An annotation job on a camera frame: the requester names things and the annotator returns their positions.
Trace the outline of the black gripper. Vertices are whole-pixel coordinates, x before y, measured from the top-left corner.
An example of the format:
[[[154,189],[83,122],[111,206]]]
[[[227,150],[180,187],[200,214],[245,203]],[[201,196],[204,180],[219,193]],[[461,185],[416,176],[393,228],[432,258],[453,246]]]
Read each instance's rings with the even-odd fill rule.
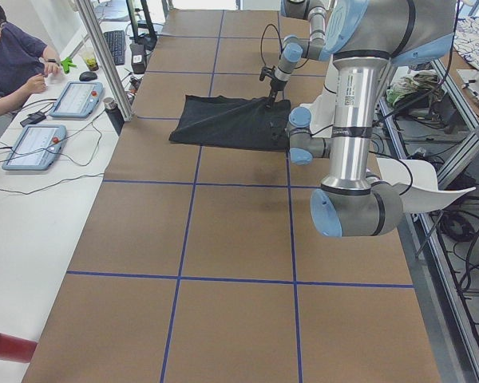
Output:
[[[273,105],[279,92],[282,92],[286,86],[286,82],[273,77],[270,81],[270,92],[267,98],[267,104]]]
[[[269,128],[269,148],[271,150],[287,150],[289,147],[289,138],[286,130],[287,124],[284,122],[270,121]]]

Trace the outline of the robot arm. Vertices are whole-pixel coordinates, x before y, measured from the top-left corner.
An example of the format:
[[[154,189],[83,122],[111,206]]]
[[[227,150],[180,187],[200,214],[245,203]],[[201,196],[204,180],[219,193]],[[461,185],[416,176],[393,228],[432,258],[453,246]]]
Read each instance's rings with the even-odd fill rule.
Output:
[[[264,66],[259,79],[270,77],[270,92],[266,107],[271,108],[275,99],[284,90],[301,59],[320,61],[327,38],[327,17],[335,7],[335,1],[281,1],[280,12],[286,18],[295,18],[309,23],[309,37],[286,36],[283,40],[279,62],[271,68]]]
[[[403,215],[399,192],[367,168],[381,74],[388,65],[443,57],[453,44],[453,1],[283,1],[281,14],[309,22],[306,40],[288,37],[271,80],[268,105],[284,90],[303,58],[326,61],[338,72],[331,137],[311,134],[312,113],[298,107],[287,122],[294,164],[326,158],[329,171],[311,195],[311,216],[324,236],[376,236]]]

